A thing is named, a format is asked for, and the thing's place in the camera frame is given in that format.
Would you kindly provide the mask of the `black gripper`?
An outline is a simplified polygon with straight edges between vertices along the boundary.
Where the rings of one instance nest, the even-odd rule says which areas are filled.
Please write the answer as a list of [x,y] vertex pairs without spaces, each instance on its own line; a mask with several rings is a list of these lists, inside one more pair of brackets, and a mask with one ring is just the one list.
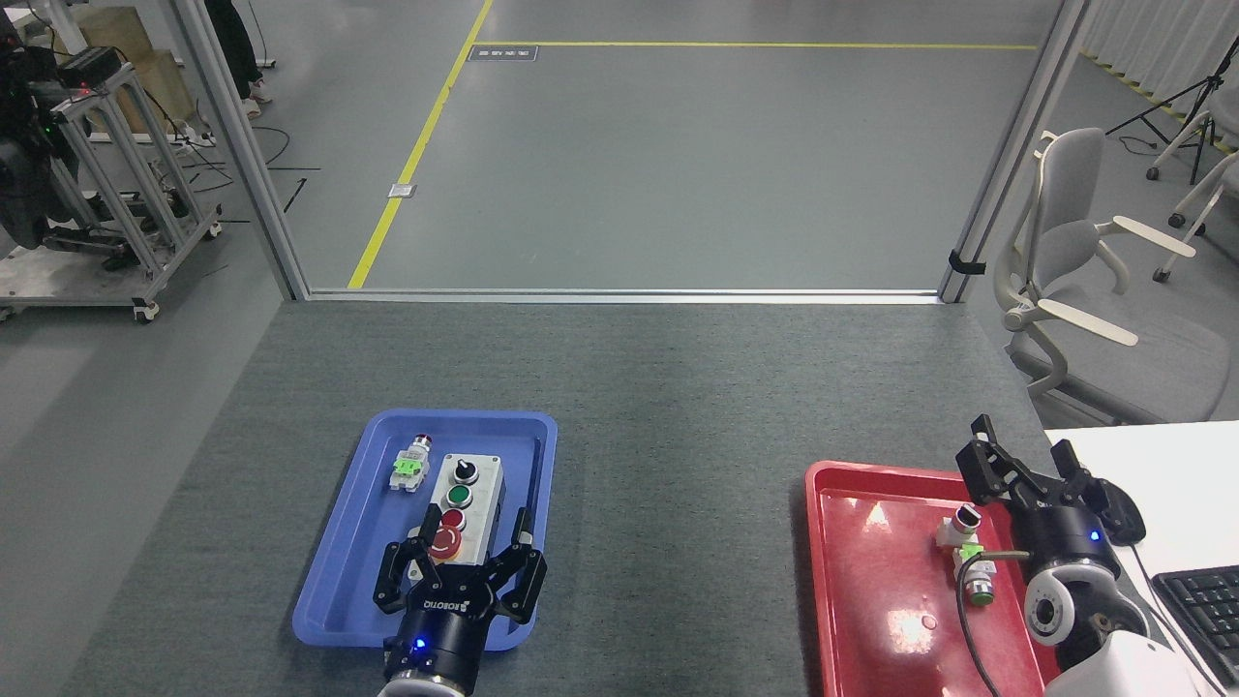
[[973,437],[957,451],[957,468],[974,504],[1014,503],[1014,543],[1017,550],[1030,553],[1030,560],[1021,565],[1025,583],[1049,566],[1070,563],[1098,565],[1109,569],[1111,578],[1121,577],[1121,563],[1103,532],[1101,520],[1094,515],[1111,508],[1110,482],[1080,465],[1069,441],[1059,439],[1049,446],[1061,479],[1056,495],[1061,504],[1037,508],[1048,501],[1048,479],[1028,469],[1000,444],[990,415],[980,413],[970,430]]
[[[483,565],[483,581],[445,582],[430,548],[439,529],[388,543],[375,579],[375,605],[390,615],[403,605],[399,629],[384,640],[385,695],[472,695],[491,621],[532,621],[548,565],[532,543],[532,513],[518,508],[510,543]],[[421,569],[411,595],[400,591],[408,565]]]

